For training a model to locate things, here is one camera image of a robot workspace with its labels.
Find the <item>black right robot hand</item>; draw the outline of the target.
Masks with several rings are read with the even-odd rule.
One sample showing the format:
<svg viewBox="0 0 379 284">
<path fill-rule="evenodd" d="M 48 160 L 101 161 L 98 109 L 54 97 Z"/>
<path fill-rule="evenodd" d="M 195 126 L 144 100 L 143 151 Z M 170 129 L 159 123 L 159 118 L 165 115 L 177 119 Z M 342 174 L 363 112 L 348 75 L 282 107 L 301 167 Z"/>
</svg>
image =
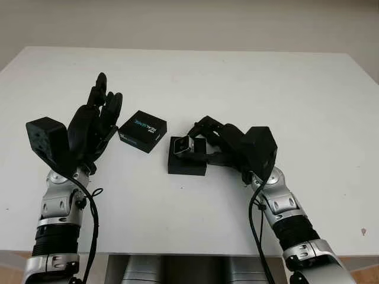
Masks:
<svg viewBox="0 0 379 284">
<path fill-rule="evenodd" d="M 242 180 L 245 184 L 252 183 L 251 169 L 246 158 L 240 152 L 240 140 L 244 136 L 242 131 L 232 124 L 222 124 L 209 116 L 205 116 L 196 122 L 188 132 L 188 136 L 192 139 L 198 135 L 203 136 L 209 145 L 216 146 L 220 150 L 211 154 L 188 154 L 186 155 L 187 158 L 216 166 L 233 167 L 242 174 Z"/>
</svg>

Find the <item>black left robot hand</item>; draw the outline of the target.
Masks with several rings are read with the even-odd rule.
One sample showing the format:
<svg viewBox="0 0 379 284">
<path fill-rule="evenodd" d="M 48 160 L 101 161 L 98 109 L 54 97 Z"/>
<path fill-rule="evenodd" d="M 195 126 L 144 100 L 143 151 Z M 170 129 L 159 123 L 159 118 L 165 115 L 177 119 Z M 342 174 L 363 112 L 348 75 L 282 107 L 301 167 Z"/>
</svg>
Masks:
<svg viewBox="0 0 379 284">
<path fill-rule="evenodd" d="M 123 102 L 121 93 L 107 92 L 107 77 L 100 73 L 91 88 L 87 103 L 80 106 L 68 127 L 70 151 L 78 166 L 95 174 L 95 161 L 103 154 L 118 130 Z"/>
</svg>

